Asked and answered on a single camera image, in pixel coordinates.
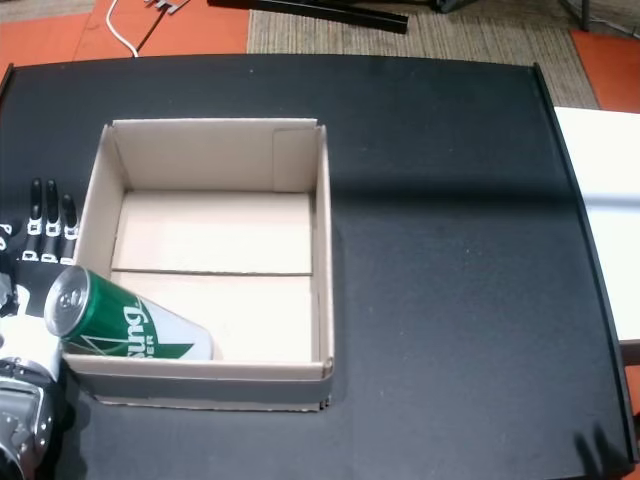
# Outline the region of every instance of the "can rim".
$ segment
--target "can rim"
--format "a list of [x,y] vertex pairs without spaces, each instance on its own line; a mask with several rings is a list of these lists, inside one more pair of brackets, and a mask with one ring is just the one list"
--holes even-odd
[[[56,322],[56,302],[58,300],[58,296],[61,290],[61,287],[68,281],[70,277],[77,275],[78,272],[82,272],[85,277],[85,284],[87,287],[86,300],[82,305],[82,308],[76,315],[76,318],[73,322],[71,322],[68,326],[64,325],[61,328],[61,325]],[[57,337],[65,337],[69,335],[73,331],[73,329],[80,323],[82,317],[84,317],[85,312],[87,311],[87,305],[89,304],[89,298],[91,297],[91,281],[89,277],[89,271],[86,268],[79,267],[77,265],[70,266],[65,269],[58,277],[54,280],[51,288],[49,289],[49,293],[47,294],[47,299],[44,303],[44,322],[49,330],[49,333],[55,335]]]

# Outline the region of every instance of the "black metal bar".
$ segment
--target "black metal bar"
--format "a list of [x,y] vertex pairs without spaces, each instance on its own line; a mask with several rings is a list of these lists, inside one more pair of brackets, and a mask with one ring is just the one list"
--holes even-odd
[[589,31],[589,20],[591,18],[591,0],[582,0],[582,18],[580,23],[582,24],[582,30]]
[[409,18],[404,15],[353,7],[327,0],[208,0],[208,3],[243,10],[290,13],[394,33],[407,33],[409,22]]

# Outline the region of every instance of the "orange floor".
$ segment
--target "orange floor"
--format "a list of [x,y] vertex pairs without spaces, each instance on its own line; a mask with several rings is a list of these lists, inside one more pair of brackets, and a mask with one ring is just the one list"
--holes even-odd
[[585,32],[572,35],[600,107],[640,113],[640,41]]
[[[23,66],[131,56],[107,29],[105,15],[110,4],[111,0],[98,0],[90,14],[1,24],[0,76],[10,62]],[[111,22],[137,47],[159,15],[151,4],[119,0]],[[248,30],[248,11],[191,0],[174,15],[164,15],[139,53],[245,53]]]

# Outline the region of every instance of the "black stand leg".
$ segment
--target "black stand leg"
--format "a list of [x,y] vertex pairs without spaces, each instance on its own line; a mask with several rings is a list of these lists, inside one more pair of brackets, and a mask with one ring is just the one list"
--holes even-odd
[[477,0],[437,0],[435,9],[440,13],[449,13]]
[[353,7],[335,0],[207,0],[219,7],[254,9],[321,18],[394,33],[407,33],[409,17]]
[[589,18],[591,18],[591,12],[589,12],[590,5],[590,0],[582,0],[582,30],[585,32],[589,31]]

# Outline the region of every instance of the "can lid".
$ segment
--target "can lid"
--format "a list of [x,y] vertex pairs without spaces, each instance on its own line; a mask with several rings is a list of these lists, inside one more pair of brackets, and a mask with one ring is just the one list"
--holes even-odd
[[58,275],[44,304],[44,321],[53,335],[65,337],[80,322],[89,302],[89,288],[89,272],[82,267],[69,267]]

